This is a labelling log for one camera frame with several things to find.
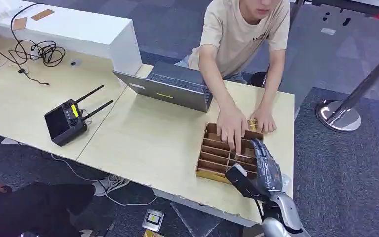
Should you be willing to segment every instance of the cardboard box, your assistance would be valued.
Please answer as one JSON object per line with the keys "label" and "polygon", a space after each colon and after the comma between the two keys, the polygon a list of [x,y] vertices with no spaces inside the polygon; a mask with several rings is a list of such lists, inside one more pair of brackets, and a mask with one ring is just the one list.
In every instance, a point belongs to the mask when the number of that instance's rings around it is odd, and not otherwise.
{"label": "cardboard box", "polygon": [[160,235],[160,234],[153,232],[153,231],[150,231],[150,230],[146,230],[145,233],[143,234],[143,237],[165,237],[165,236]]}
{"label": "cardboard box", "polygon": [[262,134],[246,131],[245,136],[242,138],[242,152],[237,155],[230,150],[227,142],[222,142],[221,138],[217,136],[216,127],[215,123],[209,123],[205,128],[196,176],[231,184],[225,177],[225,173],[234,164],[238,163],[248,172],[248,178],[256,178],[255,151],[249,140],[258,138],[262,141]]}

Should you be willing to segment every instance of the laptop keyboard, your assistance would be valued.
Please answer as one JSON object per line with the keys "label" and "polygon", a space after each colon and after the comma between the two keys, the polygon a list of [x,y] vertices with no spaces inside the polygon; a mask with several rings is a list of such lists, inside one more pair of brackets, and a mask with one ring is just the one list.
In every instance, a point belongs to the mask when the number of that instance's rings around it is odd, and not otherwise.
{"label": "laptop keyboard", "polygon": [[210,97],[212,96],[208,87],[206,87],[204,85],[199,85],[199,84],[195,84],[195,83],[186,82],[183,80],[169,78],[169,77],[165,77],[165,76],[158,75],[158,74],[149,74],[148,79],[158,81],[161,83],[165,83],[168,85],[176,86],[179,88],[187,89],[187,90],[201,92],[205,95],[205,102],[207,105],[209,103]]}

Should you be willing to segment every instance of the shoe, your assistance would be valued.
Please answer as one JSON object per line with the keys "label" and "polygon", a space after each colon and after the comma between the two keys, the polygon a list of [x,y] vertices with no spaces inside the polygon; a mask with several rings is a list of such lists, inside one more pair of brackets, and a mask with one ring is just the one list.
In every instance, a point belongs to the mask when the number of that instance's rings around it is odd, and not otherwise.
{"label": "shoe", "polygon": [[79,231],[80,237],[90,237],[92,234],[92,230],[81,230]]}
{"label": "shoe", "polygon": [[105,194],[126,186],[130,180],[110,174],[107,178],[93,183],[95,186],[95,196],[105,196]]}

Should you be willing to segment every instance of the robotic hand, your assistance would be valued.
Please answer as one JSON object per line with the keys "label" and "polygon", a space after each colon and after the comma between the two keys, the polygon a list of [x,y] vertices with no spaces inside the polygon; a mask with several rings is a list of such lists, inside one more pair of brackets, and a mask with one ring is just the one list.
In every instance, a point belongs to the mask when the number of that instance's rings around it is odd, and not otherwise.
{"label": "robotic hand", "polygon": [[[225,176],[258,207],[266,237],[310,237],[302,225],[293,200],[281,191],[280,167],[268,148],[258,139],[251,140],[257,160],[257,178],[250,180],[239,164],[229,169]],[[262,201],[262,211],[258,200]]]}

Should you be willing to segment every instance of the gray laptop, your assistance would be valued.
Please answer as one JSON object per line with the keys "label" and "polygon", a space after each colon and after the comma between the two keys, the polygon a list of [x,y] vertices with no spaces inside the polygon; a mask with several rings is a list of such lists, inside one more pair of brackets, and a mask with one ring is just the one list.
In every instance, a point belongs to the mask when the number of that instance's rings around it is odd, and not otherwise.
{"label": "gray laptop", "polygon": [[140,95],[191,109],[207,112],[213,98],[197,70],[158,62],[147,78],[113,72]]}

